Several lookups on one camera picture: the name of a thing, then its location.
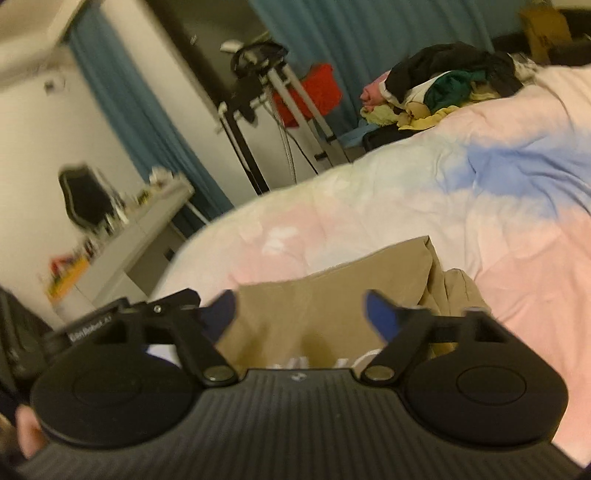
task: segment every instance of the red cloth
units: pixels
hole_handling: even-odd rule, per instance
[[[318,110],[320,110],[322,115],[326,115],[334,109],[343,98],[343,93],[340,91],[332,72],[333,67],[328,63],[314,65],[310,69],[308,75],[306,75],[306,78],[301,81],[304,90],[308,92],[308,95],[310,95],[310,98],[312,98],[312,101],[318,107]],[[300,94],[297,93],[293,87],[289,87],[288,90],[297,106],[306,117],[306,120],[314,118],[310,109],[301,99]],[[285,126],[297,127],[296,119],[286,107],[285,103],[283,103],[283,100],[277,92],[274,93],[273,100],[275,100],[277,111],[281,115]]]

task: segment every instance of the pile of clothes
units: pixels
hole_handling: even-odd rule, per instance
[[[379,126],[421,131],[459,108],[511,96],[532,80],[537,65],[462,42],[433,45],[396,65],[361,95],[361,115]]]

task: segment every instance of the power cord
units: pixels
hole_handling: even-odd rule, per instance
[[[267,113],[269,113],[269,115],[271,115],[271,118],[275,121],[275,123],[277,125],[279,125],[279,128],[281,128],[287,135],[289,135],[289,137],[295,142],[297,148],[300,150],[301,154],[303,155],[303,157],[306,159],[306,161],[308,162],[308,165],[312,168],[312,170],[314,170],[314,173],[316,175],[318,175],[318,170],[316,170],[314,164],[310,161],[310,159],[308,158],[308,155],[306,155],[304,153],[304,150],[302,149],[300,143],[296,140],[296,138],[291,134],[291,132],[285,128],[285,125],[283,124],[283,122],[281,122],[275,115],[273,115],[273,112],[270,110],[269,107],[267,107],[267,105],[265,104],[265,102],[262,102],[262,107],[267,111]]]
[[[290,139],[287,137],[287,132],[285,131],[285,128],[283,128],[283,122],[281,122],[281,117],[279,115],[279,112],[277,111],[277,106],[275,105],[275,102],[270,101],[269,103],[271,104],[272,112],[268,113],[275,119],[275,123],[277,123],[277,126],[279,127],[279,134],[281,135],[281,142],[283,143],[283,149],[285,150],[287,164],[290,167],[291,179],[293,180],[294,184],[297,185],[297,176],[295,168],[296,165],[294,164],[294,156],[291,152]]]

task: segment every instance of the white wall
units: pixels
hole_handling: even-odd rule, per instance
[[[46,95],[50,79],[58,87],[65,79],[65,89]],[[88,163],[127,193],[143,181],[76,69],[0,90],[0,112],[0,284],[59,325],[38,276],[82,237],[66,215],[59,169]]]
[[[230,201],[237,206],[253,199],[252,186],[219,130],[213,105],[152,12],[139,0],[105,0],[102,8],[163,108]],[[291,185],[277,125],[263,109],[257,114],[256,127],[240,122],[257,163],[271,188]],[[311,168],[295,146],[293,151],[298,180],[310,178]]]

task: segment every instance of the green clothing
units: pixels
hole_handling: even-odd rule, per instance
[[[485,82],[486,72],[477,70],[466,72],[453,70],[439,77],[425,94],[425,105],[431,113],[435,113],[450,105],[461,105],[470,99],[472,93],[471,82]]]

